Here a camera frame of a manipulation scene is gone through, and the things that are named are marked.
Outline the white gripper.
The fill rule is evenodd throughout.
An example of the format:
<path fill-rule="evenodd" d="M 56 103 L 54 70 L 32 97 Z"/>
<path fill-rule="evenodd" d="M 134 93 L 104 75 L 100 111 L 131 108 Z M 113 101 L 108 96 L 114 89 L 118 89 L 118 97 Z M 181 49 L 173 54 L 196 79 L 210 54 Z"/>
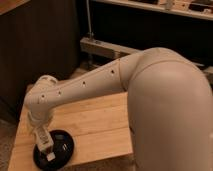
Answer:
<path fill-rule="evenodd" d="M 40 118 L 37 118 L 31 112 L 27 113 L 27 130 L 30 134 L 33 135 L 34 141 L 37 142 L 37 133 L 35 132 L 38 128 L 43 128 L 47 131 L 48 143 L 53 145 L 54 141 L 51 136 L 51 131 L 48 131 L 48 127 L 52 122 L 52 113 L 44 113 Z"/>

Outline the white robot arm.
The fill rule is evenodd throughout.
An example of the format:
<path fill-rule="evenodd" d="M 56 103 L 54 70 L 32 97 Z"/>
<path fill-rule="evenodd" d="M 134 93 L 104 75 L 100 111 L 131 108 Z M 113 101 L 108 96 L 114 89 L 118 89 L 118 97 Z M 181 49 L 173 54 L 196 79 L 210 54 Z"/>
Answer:
<path fill-rule="evenodd" d="M 135 171 L 213 171 L 213 91 L 203 72 L 167 48 L 150 48 L 58 83 L 40 77 L 26 94 L 28 122 L 52 157 L 47 130 L 59 105 L 125 91 Z"/>

